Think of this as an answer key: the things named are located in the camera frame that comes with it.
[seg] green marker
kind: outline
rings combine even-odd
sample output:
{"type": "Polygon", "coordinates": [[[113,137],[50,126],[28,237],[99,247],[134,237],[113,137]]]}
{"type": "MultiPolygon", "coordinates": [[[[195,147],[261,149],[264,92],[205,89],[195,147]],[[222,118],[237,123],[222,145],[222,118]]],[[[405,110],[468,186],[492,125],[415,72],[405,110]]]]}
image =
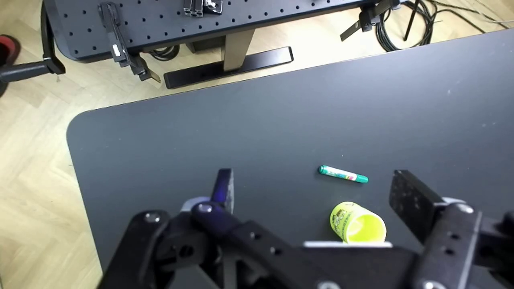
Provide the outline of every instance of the green marker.
{"type": "Polygon", "coordinates": [[[368,176],[365,176],[365,174],[352,173],[348,169],[340,169],[340,168],[330,166],[330,165],[322,165],[320,173],[333,176],[333,177],[349,179],[354,182],[368,182],[370,181],[368,176]]]}

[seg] wooden floor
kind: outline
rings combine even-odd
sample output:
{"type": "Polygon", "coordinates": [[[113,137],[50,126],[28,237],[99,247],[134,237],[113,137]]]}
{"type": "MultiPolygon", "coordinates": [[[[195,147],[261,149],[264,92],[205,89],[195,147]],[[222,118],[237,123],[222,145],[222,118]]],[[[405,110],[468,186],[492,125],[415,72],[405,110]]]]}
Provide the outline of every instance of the wooden floor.
{"type": "MultiPolygon", "coordinates": [[[[2,0],[0,2],[0,33],[15,35],[23,43],[18,62],[39,60],[42,54],[41,0],[2,0]]],[[[471,4],[492,14],[478,0],[452,2],[471,4]]],[[[497,17],[513,27],[513,0],[487,2],[497,17]]],[[[4,285],[7,289],[81,289],[99,283],[102,269],[65,137],[75,115],[95,107],[383,54],[373,31],[359,31],[346,43],[340,41],[340,33],[357,19],[357,14],[359,11],[343,11],[261,28],[251,51],[291,44],[296,60],[290,65],[177,91],[164,89],[153,81],[142,83],[131,75],[129,68],[121,68],[113,60],[81,64],[65,59],[67,75],[46,75],[12,83],[7,94],[0,97],[0,275],[4,285]]],[[[396,14],[401,15],[393,15],[391,30],[399,33],[405,28],[407,11],[401,9],[396,14]]],[[[486,30],[500,28],[483,15],[473,19],[486,30]]],[[[442,14],[436,23],[434,41],[474,33],[478,31],[466,22],[452,14],[442,14]]],[[[173,62],[147,59],[163,73],[221,57],[221,51],[192,54],[184,46],[173,62]]]]}

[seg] yellow cup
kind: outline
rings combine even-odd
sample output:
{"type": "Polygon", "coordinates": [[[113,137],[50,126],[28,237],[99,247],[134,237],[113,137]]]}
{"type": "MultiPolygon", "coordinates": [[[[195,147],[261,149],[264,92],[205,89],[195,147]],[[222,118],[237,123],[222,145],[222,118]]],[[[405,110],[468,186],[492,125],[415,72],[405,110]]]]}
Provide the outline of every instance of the yellow cup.
{"type": "Polygon", "coordinates": [[[385,219],[372,210],[356,203],[341,202],[330,218],[335,232],[346,242],[385,242],[388,227],[385,219]]]}

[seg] screw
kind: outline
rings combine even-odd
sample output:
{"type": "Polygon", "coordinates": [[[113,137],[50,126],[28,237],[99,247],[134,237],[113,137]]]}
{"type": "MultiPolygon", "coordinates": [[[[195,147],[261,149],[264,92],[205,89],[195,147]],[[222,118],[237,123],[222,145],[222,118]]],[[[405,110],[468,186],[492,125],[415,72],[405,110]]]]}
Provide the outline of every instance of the screw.
{"type": "Polygon", "coordinates": [[[200,210],[201,213],[211,213],[211,211],[213,211],[213,205],[211,205],[211,203],[200,203],[200,205],[198,205],[198,210],[200,210]]]}
{"type": "Polygon", "coordinates": [[[161,216],[160,216],[158,213],[155,213],[155,211],[150,211],[150,213],[145,214],[145,219],[147,219],[148,222],[160,222],[160,221],[161,221],[161,216]]]}
{"type": "Polygon", "coordinates": [[[457,206],[465,211],[465,213],[473,213],[473,206],[470,206],[468,203],[457,203],[457,206]]]}
{"type": "Polygon", "coordinates": [[[333,280],[324,280],[319,282],[319,289],[341,289],[338,282],[333,280]]]}
{"type": "Polygon", "coordinates": [[[436,280],[426,280],[423,282],[423,289],[447,289],[447,287],[436,280]]]}

